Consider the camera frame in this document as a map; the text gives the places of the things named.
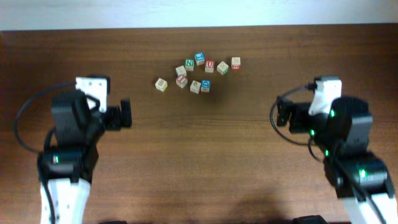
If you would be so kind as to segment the red letter I block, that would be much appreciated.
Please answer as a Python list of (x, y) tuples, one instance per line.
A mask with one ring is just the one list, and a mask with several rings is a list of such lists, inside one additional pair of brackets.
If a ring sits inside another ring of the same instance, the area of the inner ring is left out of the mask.
[(184, 75), (179, 75), (175, 81), (180, 88), (184, 88), (188, 83), (188, 79)]

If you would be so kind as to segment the ice cream cone block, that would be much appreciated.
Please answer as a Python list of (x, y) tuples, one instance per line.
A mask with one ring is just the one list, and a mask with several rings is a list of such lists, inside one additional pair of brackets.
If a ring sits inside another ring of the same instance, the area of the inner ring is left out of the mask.
[(199, 94), (200, 90), (201, 90), (201, 82), (193, 80), (192, 84), (190, 85), (190, 91)]

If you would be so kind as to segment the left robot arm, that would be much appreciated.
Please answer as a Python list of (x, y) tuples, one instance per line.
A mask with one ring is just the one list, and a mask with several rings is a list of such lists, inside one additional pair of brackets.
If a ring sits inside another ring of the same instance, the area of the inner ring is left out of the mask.
[(99, 154), (96, 145), (106, 131), (132, 126), (129, 99), (100, 111), (90, 95), (66, 91), (52, 100), (55, 127), (46, 135), (37, 159), (41, 182), (41, 223), (82, 223)]

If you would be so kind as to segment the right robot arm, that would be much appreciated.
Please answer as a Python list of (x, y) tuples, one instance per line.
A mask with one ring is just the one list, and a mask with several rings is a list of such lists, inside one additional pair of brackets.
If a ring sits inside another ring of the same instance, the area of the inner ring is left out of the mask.
[(306, 103), (276, 100), (277, 125), (298, 121), (292, 132), (308, 131), (309, 143), (322, 151), (324, 170), (351, 223), (397, 223), (397, 199), (385, 163), (368, 150), (373, 117), (368, 103), (342, 96), (328, 114), (303, 115)]

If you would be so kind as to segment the blue letter D block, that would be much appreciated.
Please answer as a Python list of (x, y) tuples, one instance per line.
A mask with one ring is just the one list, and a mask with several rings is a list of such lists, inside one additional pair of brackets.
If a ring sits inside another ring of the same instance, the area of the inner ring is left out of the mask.
[(208, 93), (210, 91), (211, 82), (209, 80), (201, 81), (201, 92)]

